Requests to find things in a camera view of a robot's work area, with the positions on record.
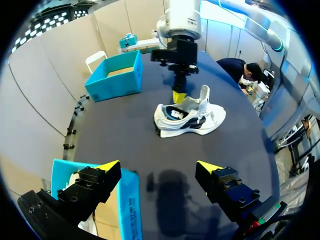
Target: black shirt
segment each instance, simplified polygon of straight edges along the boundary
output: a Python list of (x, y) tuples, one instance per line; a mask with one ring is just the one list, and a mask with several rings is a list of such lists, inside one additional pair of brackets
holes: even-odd
[(238, 58), (223, 58), (217, 63), (231, 76), (238, 84), (241, 76), (244, 74), (246, 62)]

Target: sneaker sole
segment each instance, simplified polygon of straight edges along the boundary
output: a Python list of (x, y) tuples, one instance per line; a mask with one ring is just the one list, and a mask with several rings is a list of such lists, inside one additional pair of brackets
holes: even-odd
[(199, 135), (206, 135), (206, 134), (209, 134), (212, 131), (216, 130), (223, 122), (224, 121), (222, 121), (219, 125), (215, 126), (214, 128), (210, 128), (210, 129), (186, 128), (186, 129), (177, 129), (177, 130), (172, 130), (172, 131), (160, 130), (157, 127), (155, 122), (153, 122), (153, 124), (154, 124), (155, 131), (158, 136), (160, 136), (161, 138), (172, 138), (172, 137), (180, 136), (184, 133), (195, 133), (195, 134), (199, 134)]

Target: white sneaker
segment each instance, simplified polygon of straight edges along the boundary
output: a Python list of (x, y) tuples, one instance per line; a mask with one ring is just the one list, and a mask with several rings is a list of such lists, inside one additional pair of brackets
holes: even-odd
[(219, 127), (226, 118), (223, 107), (209, 103), (210, 88), (201, 87), (200, 98), (186, 97), (181, 104), (159, 104), (154, 112), (154, 125), (161, 138), (192, 132), (205, 135)]

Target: teal box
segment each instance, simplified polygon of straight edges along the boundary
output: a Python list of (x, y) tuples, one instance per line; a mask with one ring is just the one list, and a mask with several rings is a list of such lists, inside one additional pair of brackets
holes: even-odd
[(143, 73), (139, 50), (105, 59), (84, 84), (94, 102), (141, 92)]
[(136, 45), (138, 42), (137, 35), (132, 35), (131, 37), (124, 37), (119, 41), (120, 48), (124, 49), (126, 47)]

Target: black tabletop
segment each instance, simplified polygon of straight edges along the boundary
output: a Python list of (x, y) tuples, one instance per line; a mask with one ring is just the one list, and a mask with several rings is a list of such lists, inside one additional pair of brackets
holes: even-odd
[(207, 199), (195, 179), (196, 162), (238, 170), (246, 185), (260, 190), (262, 201), (279, 197), (273, 146), (262, 122), (231, 77), (199, 52), (199, 74), (187, 77), (189, 96), (198, 98), (208, 85), (210, 103), (224, 107), (226, 118), (207, 135), (160, 138), (153, 115), (158, 104), (172, 103), (174, 74), (149, 54), (142, 60), (141, 93), (90, 104), (75, 161), (120, 160), (122, 168), (138, 173), (144, 239), (229, 239), (237, 225)]

